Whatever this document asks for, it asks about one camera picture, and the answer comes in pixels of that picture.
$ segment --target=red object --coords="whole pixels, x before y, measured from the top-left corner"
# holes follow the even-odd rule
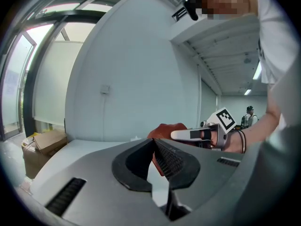
[[[170,134],[175,130],[187,130],[186,126],[183,123],[177,123],[177,124],[160,124],[156,129],[152,130],[147,138],[155,138],[155,139],[169,139],[172,140],[170,137]],[[164,176],[163,171],[161,170],[160,166],[158,165],[155,154],[152,156],[152,162],[154,163],[155,167],[157,168],[158,172],[161,176]]]

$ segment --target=person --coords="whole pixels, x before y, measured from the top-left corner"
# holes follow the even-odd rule
[[[253,126],[242,130],[246,136],[246,150],[255,143],[263,141],[275,129],[286,126],[270,89],[285,74],[297,59],[300,52],[298,37],[293,33],[289,20],[275,0],[194,0],[197,14],[208,17],[222,15],[227,18],[247,14],[258,16],[260,31],[258,55],[262,66],[261,81],[268,84],[267,109],[262,118]],[[212,132],[212,146],[216,144],[217,134]],[[224,151],[242,153],[241,138],[238,133],[228,136]]]
[[[248,128],[248,122],[249,122],[249,118],[250,118],[250,114],[248,113],[249,111],[249,107],[246,108],[246,114],[243,116],[243,118],[241,119],[241,128]]]
[[[253,106],[250,105],[247,109],[249,115],[248,127],[251,127],[258,121],[258,117],[254,114]]]

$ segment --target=ceiling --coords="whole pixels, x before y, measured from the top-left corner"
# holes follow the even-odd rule
[[[259,22],[253,15],[230,19],[187,42],[208,68],[223,95],[266,95],[267,87],[253,80],[259,58]]]

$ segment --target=hand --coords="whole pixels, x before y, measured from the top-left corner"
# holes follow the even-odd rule
[[[201,131],[201,139],[204,139],[204,132]],[[217,132],[211,131],[211,146],[215,147],[217,143]]]
[[[201,131],[201,139],[204,138],[204,132]],[[217,143],[217,132],[211,131],[211,146],[212,148],[216,146]],[[228,141],[226,142],[224,152],[231,153],[242,153],[242,145],[240,136],[237,133],[228,134]]]

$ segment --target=ceiling light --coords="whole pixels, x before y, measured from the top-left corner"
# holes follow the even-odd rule
[[[261,63],[259,62],[256,72],[255,72],[255,75],[253,76],[253,80],[257,80],[259,78],[259,75],[261,74],[261,70],[262,70]]]
[[[248,94],[250,94],[251,89],[247,89],[247,91],[245,92],[245,96],[247,96]]]

